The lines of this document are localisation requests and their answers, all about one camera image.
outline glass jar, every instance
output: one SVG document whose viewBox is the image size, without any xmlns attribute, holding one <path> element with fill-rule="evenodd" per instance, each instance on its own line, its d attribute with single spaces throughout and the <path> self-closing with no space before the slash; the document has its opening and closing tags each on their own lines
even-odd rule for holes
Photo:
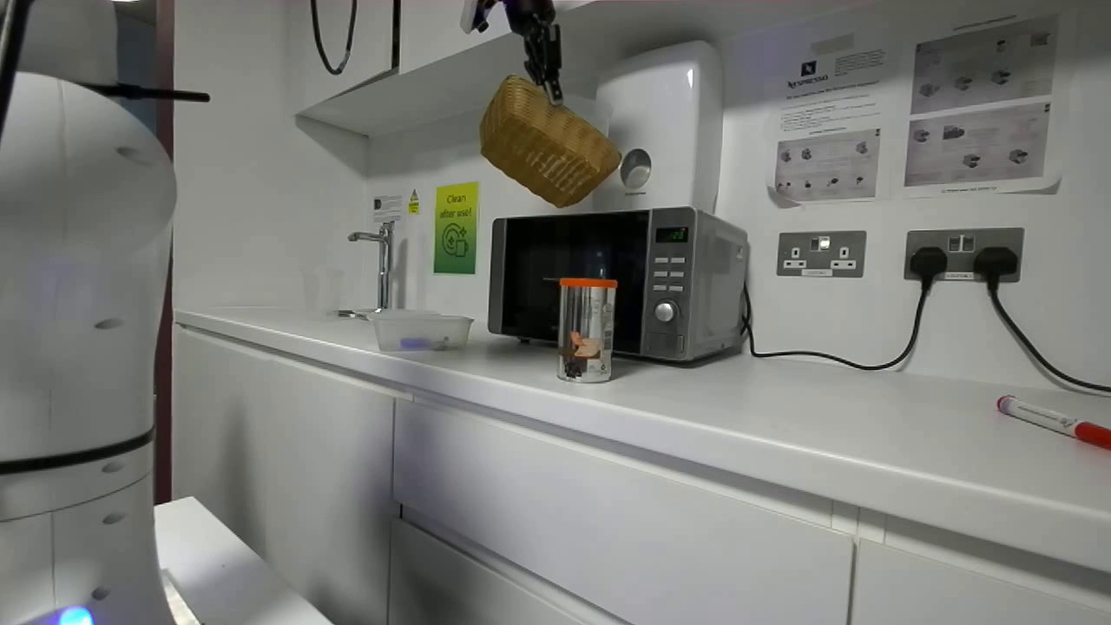
<svg viewBox="0 0 1111 625">
<path fill-rule="evenodd" d="M 614 302 L 614 277 L 559 277 L 559 379 L 597 385 L 614 374 Z"/>
</svg>

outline kitchen counter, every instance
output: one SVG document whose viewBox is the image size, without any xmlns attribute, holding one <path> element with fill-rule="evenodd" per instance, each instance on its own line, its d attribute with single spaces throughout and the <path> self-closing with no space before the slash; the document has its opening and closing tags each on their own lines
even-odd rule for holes
<svg viewBox="0 0 1111 625">
<path fill-rule="evenodd" d="M 995 416 L 995 396 L 1012 394 L 1002 385 L 751 358 L 702 369 L 617 360 L 614 381 L 568 385 L 557 379 L 548 348 L 486 332 L 466 352 L 381 355 L 370 325 L 324 313 L 182 313 L 178 322 L 379 385 L 1111 572 L 1111 450 Z"/>
</svg>

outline water heater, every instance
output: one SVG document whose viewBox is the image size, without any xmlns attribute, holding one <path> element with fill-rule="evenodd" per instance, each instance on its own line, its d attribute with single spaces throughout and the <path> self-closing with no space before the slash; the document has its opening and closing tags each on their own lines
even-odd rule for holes
<svg viewBox="0 0 1111 625">
<path fill-rule="evenodd" d="M 635 54 L 597 85 L 597 122 L 621 150 L 600 207 L 717 204 L 722 63 L 709 42 Z"/>
</svg>

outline cabinet door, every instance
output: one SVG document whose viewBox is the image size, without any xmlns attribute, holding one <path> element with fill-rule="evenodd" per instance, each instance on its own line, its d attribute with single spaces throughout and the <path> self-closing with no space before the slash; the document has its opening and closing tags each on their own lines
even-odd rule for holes
<svg viewBox="0 0 1111 625">
<path fill-rule="evenodd" d="M 614 625 L 584 603 L 548 602 L 557 590 L 513 579 L 405 520 L 396 520 L 392 546 L 392 625 Z"/>
<path fill-rule="evenodd" d="M 392 396 L 178 330 L 178 495 L 199 495 L 334 622 L 385 622 Z"/>
<path fill-rule="evenodd" d="M 853 625 L 1106 625 L 1111 583 L 1078 590 L 1002 568 L 885 546 L 861 546 Z"/>
<path fill-rule="evenodd" d="M 396 0 L 317 0 L 317 17 L 318 46 L 312 32 L 312 0 L 289 0 L 286 37 L 294 111 L 396 71 Z"/>
<path fill-rule="evenodd" d="M 557 9 L 577 9 L 591 0 L 557 0 Z M 414 72 L 438 60 L 457 54 L 509 32 L 503 4 L 495 4 L 486 32 L 470 32 L 474 0 L 404 0 L 398 72 Z"/>
<path fill-rule="evenodd" d="M 845 625 L 828 508 L 715 487 L 438 402 L 404 402 L 404 509 L 638 625 Z"/>
</svg>

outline red pen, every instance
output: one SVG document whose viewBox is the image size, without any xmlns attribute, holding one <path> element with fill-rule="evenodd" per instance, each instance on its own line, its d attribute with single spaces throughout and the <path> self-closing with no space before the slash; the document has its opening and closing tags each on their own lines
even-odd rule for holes
<svg viewBox="0 0 1111 625">
<path fill-rule="evenodd" d="M 1056 435 L 1096 443 L 1096 447 L 1111 447 L 1111 426 L 1102 426 L 1102 422 L 1091 422 L 1091 421 L 1073 421 L 1068 413 L 1059 413 L 1059 409 L 1050 409 L 1050 405 L 1032 405 L 1032 402 L 1025 402 L 1016 396 L 999 396 L 995 409 L 1012 416 L 1012 421 L 1025 421 L 1025 422 L 1036 422 L 1036 426 L 1044 426 L 1044 431 L 1056 431 Z"/>
</svg>

